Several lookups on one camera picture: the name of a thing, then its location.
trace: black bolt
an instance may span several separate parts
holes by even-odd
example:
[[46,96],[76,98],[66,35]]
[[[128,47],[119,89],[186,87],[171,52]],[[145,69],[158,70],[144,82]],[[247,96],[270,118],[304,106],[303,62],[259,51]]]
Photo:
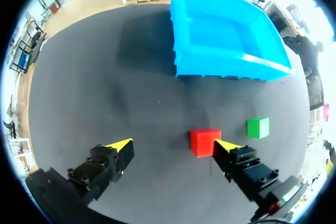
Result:
[[258,181],[261,182],[261,183],[265,183],[266,182],[266,178],[260,177],[260,178],[258,178]]
[[80,180],[83,181],[84,183],[88,183],[90,181],[87,176],[82,176]]

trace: box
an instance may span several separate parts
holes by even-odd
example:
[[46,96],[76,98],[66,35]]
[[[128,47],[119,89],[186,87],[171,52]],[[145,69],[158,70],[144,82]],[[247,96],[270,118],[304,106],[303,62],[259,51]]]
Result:
[[269,135],[269,118],[255,118],[247,121],[247,136],[261,139]]

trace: blue tub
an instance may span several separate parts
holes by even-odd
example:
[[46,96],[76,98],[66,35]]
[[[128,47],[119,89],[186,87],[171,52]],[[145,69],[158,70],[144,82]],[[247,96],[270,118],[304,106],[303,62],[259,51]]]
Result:
[[176,75],[273,81],[292,74],[282,39],[245,0],[172,0]]

